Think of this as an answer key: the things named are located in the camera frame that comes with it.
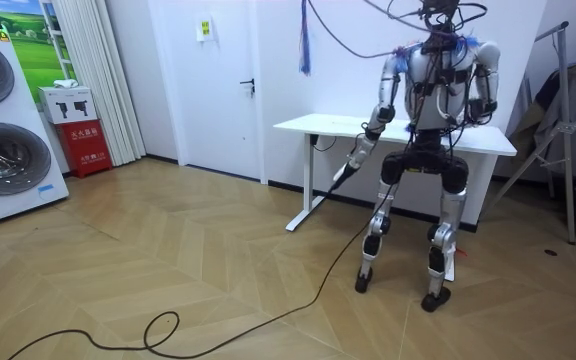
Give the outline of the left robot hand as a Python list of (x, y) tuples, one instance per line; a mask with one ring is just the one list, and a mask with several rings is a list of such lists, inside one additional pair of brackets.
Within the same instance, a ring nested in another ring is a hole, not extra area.
[(344, 164), (333, 176), (333, 183), (329, 188), (328, 193), (333, 193), (339, 189), (343, 183), (352, 177), (360, 168), (360, 165), (351, 162)]

